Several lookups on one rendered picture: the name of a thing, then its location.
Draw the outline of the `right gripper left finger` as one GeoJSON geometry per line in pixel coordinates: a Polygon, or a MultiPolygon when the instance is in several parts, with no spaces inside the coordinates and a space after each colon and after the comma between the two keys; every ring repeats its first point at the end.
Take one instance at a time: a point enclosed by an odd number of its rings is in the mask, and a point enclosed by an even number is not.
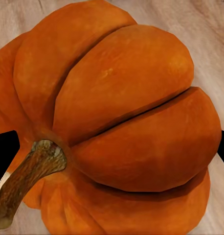
{"type": "Polygon", "coordinates": [[[0,180],[20,149],[18,133],[14,131],[0,134],[0,180]]]}

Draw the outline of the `pumpkin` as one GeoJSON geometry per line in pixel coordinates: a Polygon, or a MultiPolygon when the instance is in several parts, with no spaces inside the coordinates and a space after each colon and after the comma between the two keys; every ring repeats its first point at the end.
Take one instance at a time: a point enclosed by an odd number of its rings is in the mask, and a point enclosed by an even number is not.
{"type": "Polygon", "coordinates": [[[52,235],[187,235],[222,130],[188,48],[104,0],[70,3],[0,49],[0,134],[20,149],[0,229],[23,201],[52,235]]]}

